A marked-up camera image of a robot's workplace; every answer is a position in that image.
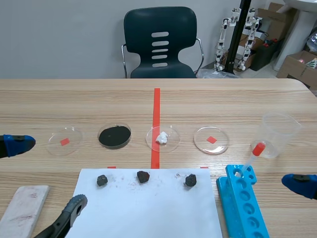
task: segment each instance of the wooden table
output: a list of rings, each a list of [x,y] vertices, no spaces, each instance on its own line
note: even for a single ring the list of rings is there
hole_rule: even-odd
[[[284,112],[304,128],[277,159],[254,163],[254,190],[270,237],[315,238],[317,201],[289,191],[281,183],[288,173],[317,173],[317,99],[293,79],[100,79],[0,80],[0,134],[29,134],[36,147],[0,159],[0,216],[18,187],[52,186],[34,234],[50,225],[72,197],[81,168],[149,168],[151,150],[145,135],[152,126],[153,92],[161,88],[161,125],[181,135],[179,147],[161,153],[161,168],[209,167],[223,237],[228,237],[215,184],[227,164],[244,163],[250,142],[266,112]],[[120,150],[99,145],[99,129],[124,122],[130,143]],[[198,150],[194,131],[203,125],[223,128],[228,150],[217,156]],[[64,157],[46,150],[58,126],[75,126],[84,134],[79,150]]]

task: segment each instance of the plastic pipette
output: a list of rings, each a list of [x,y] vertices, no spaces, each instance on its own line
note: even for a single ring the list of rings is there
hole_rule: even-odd
[[[254,147],[249,160],[247,161],[247,163],[242,167],[241,172],[243,173],[245,170],[247,170],[247,168],[251,165],[251,163],[253,162],[253,160],[255,160],[265,149],[265,144],[260,142],[256,145],[256,147]]]

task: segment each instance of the black soil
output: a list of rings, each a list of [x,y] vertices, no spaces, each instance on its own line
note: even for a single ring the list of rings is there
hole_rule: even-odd
[[[98,178],[97,178],[97,184],[98,186],[103,186],[105,184],[107,184],[108,182],[108,179],[105,175],[100,175]]]
[[[120,148],[128,144],[131,131],[125,126],[118,125],[107,128],[100,133],[99,142],[105,147],[115,147],[121,145]]]
[[[197,183],[196,175],[189,175],[185,178],[185,184],[189,187],[195,186]]]
[[[148,172],[144,172],[144,171],[138,171],[137,172],[137,176],[138,176],[138,179],[139,179],[140,183],[147,182],[147,181],[149,181],[149,178],[150,178],[149,173]]]

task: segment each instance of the red square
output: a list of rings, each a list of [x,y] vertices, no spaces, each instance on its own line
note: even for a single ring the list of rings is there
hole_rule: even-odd
[[[217,141],[215,138],[213,138],[212,136],[210,136],[208,139],[207,139],[208,142],[210,142],[211,144],[215,144],[215,142]]]
[[[62,146],[67,145],[68,143],[69,143],[69,139],[68,139],[68,138],[65,138],[65,139],[63,139],[63,140],[60,141],[60,144],[61,144]]]

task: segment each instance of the gray wall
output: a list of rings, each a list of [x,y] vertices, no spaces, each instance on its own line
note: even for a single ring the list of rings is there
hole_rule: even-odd
[[[213,61],[224,17],[237,0],[0,0],[0,78],[123,78],[123,18],[129,10],[188,6],[198,21],[205,64]],[[263,7],[266,1],[253,0]],[[227,47],[231,38],[227,35]],[[180,60],[199,66],[199,45]],[[139,56],[127,53],[128,71]]]

